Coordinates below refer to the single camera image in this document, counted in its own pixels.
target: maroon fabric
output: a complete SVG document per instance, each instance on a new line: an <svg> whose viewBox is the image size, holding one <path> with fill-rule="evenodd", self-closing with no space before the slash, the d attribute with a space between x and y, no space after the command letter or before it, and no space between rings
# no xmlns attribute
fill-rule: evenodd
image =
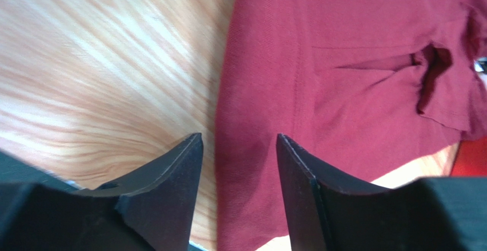
<svg viewBox="0 0 487 251"><path fill-rule="evenodd" d="M487 138L462 141L450 175L452 177L487 176Z"/></svg>
<svg viewBox="0 0 487 251"><path fill-rule="evenodd" d="M236 0L215 133L218 250L287 234L285 133L371 181L487 134L487 0Z"/></svg>

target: wooden table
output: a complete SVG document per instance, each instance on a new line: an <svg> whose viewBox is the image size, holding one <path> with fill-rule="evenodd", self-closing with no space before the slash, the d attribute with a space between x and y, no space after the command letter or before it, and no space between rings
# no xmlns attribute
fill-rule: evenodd
<svg viewBox="0 0 487 251"><path fill-rule="evenodd" d="M233 2L0 0L0 149L95 188L202 132L191 240L214 250L213 120ZM446 154L419 174L443 174Z"/></svg>

